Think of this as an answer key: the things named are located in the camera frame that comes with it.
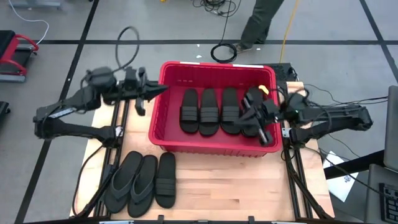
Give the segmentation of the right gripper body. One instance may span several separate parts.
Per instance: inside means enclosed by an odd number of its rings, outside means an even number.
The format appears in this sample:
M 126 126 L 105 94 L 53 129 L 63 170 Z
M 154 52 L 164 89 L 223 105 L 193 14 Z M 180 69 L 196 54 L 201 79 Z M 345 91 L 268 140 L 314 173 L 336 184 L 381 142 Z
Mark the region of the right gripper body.
M 273 142 L 273 137 L 266 127 L 276 123 L 276 114 L 279 112 L 278 107 L 272 99 L 264 99 L 262 91 L 248 90 L 245 94 L 246 110 L 254 108 L 256 110 L 257 126 L 247 127 L 245 134 L 247 136 L 258 136 L 261 146 L 269 145 Z

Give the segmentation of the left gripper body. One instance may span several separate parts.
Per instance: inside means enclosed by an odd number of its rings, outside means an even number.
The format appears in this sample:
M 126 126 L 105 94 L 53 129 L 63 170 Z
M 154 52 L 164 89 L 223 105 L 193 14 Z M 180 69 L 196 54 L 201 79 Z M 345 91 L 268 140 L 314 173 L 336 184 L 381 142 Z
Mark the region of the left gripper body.
M 129 99 L 135 99 L 135 109 L 139 116 L 144 116 L 146 110 L 144 109 L 144 101 L 146 100 L 145 85 L 147 81 L 146 69 L 139 67 L 138 70 L 132 67 L 125 69 L 124 87 L 128 94 Z

